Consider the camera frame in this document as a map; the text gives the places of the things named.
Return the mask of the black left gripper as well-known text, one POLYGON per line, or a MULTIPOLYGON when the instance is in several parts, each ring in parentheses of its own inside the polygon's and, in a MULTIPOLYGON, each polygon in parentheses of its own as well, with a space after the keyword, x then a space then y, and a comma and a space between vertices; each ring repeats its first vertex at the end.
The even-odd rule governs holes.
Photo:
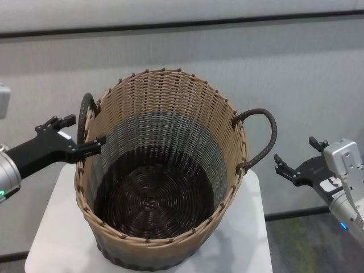
POLYGON ((62 128, 75 124, 74 114, 64 118, 53 116, 46 126, 36 129, 36 137, 5 152, 15 163, 22 179, 56 162, 76 164, 101 153, 102 146, 106 144, 106 135, 75 144, 72 139, 59 134, 62 128))

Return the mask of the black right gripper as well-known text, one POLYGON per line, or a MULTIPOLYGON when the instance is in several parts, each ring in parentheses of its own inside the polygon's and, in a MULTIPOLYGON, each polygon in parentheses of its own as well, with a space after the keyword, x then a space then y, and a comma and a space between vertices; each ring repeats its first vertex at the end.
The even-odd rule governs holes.
POLYGON ((293 182, 296 187, 310 186, 318 195, 330 204, 336 193, 343 190, 342 184, 336 175, 329 170, 323 157, 327 141, 319 142, 315 137, 309 137, 309 144, 317 150, 321 156, 311 158, 302 163, 296 170, 289 167, 278 154, 274 154, 276 163, 275 171, 278 175, 293 182))

